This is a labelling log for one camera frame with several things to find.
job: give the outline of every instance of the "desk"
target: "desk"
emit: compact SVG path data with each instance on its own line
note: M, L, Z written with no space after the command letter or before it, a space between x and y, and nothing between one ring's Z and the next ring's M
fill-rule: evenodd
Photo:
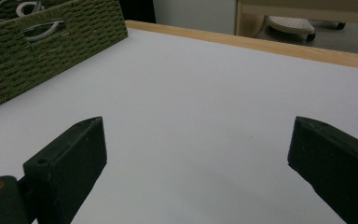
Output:
M358 68L130 28L0 105L0 175L96 116L108 163L73 223L344 223L286 157L296 116L358 137Z
M320 21L358 22L358 0L238 0L236 34L255 35L255 32L261 28L261 18L264 15ZM252 30L243 30L242 26L246 26L249 22L255 24Z

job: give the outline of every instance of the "wood trim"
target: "wood trim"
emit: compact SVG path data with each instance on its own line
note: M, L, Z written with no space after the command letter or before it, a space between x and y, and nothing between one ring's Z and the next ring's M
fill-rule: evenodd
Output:
M140 21L126 21L126 24L127 27L132 29L145 30L166 35L177 35L241 48L257 49L265 52L313 60L317 62L334 63L358 68L358 54L356 53L336 51L331 49L316 49L312 47L284 44L243 36L218 34Z

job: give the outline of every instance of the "floor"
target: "floor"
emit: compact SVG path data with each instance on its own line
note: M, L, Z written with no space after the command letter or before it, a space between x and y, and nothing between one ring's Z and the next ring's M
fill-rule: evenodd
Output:
M358 53L358 23L346 23L344 29L337 30L337 22L310 21L315 28L316 38L311 42L306 42L306 35L292 35L270 30L266 21L256 38Z

